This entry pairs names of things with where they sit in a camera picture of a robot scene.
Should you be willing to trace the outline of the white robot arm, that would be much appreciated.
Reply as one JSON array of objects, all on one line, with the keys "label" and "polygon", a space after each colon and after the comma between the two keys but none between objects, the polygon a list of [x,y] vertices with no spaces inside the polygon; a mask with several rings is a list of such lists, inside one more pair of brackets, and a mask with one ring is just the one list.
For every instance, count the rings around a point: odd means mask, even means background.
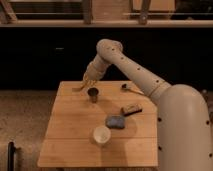
[{"label": "white robot arm", "polygon": [[101,80],[116,66],[157,107],[159,171],[213,171],[208,105],[195,88],[170,84],[123,54],[120,42],[101,39],[83,75],[83,85]]}]

